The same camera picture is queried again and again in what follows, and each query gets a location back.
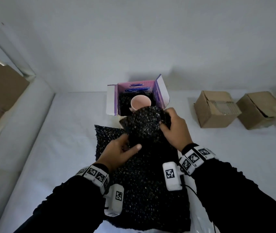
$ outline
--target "finger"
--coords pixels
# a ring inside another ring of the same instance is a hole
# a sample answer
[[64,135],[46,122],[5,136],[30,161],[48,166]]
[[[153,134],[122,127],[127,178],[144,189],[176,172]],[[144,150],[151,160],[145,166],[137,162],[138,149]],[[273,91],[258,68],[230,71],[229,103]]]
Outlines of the finger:
[[123,133],[119,138],[116,139],[121,146],[125,145],[128,140],[128,135],[126,133]]
[[132,157],[134,154],[136,154],[139,150],[141,150],[142,145],[137,144],[130,150],[127,150],[126,152],[121,154],[122,162],[125,163],[130,157]]
[[163,124],[163,123],[161,123],[159,125],[159,127],[162,130],[162,132],[164,133],[164,135],[167,134],[170,131],[169,128],[165,124]]
[[171,118],[174,118],[174,117],[178,116],[177,112],[175,111],[174,108],[168,108],[165,111],[169,113],[169,115],[170,115]]

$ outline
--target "white wall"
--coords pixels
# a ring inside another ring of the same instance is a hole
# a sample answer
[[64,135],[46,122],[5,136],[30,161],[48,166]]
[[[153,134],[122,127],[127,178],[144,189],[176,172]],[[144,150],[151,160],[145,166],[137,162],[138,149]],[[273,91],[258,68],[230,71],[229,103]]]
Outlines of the white wall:
[[54,92],[39,76],[18,99],[0,132],[0,217],[13,191]]
[[0,0],[0,28],[58,91],[276,87],[276,0]]

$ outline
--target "right hand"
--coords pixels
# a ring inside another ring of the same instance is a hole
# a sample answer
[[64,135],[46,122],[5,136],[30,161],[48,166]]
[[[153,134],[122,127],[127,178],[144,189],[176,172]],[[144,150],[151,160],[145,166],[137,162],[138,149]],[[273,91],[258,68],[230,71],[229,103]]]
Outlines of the right hand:
[[166,109],[171,118],[170,129],[163,123],[160,129],[164,133],[167,141],[180,152],[186,145],[193,143],[186,121],[179,117],[174,108]]

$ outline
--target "white backdrop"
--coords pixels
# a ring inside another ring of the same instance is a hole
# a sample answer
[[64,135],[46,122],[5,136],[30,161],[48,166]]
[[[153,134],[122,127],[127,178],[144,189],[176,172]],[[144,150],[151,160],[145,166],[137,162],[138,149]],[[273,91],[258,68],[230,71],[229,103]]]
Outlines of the white backdrop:
[[0,0],[0,28],[56,91],[276,89],[276,0]]

